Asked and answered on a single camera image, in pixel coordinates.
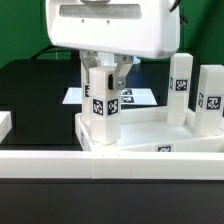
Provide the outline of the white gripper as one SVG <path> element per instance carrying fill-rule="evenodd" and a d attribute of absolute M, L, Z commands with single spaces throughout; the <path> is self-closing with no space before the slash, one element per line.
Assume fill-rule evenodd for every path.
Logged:
<path fill-rule="evenodd" d="M 125 88 L 133 56 L 170 58 L 180 46 L 178 0 L 45 0 L 45 10 L 51 43 L 81 50 L 86 71 L 96 51 L 115 54 L 110 90 Z"/>

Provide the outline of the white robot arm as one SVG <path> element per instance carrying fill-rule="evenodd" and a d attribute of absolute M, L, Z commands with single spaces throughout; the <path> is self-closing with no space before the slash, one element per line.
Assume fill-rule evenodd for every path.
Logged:
<path fill-rule="evenodd" d="M 79 49 L 86 62 L 94 54 L 115 55 L 111 87 L 125 85 L 125 65 L 134 57 L 172 57 L 180 45 L 185 18 L 181 0 L 45 0 L 46 24 L 52 44 Z"/>

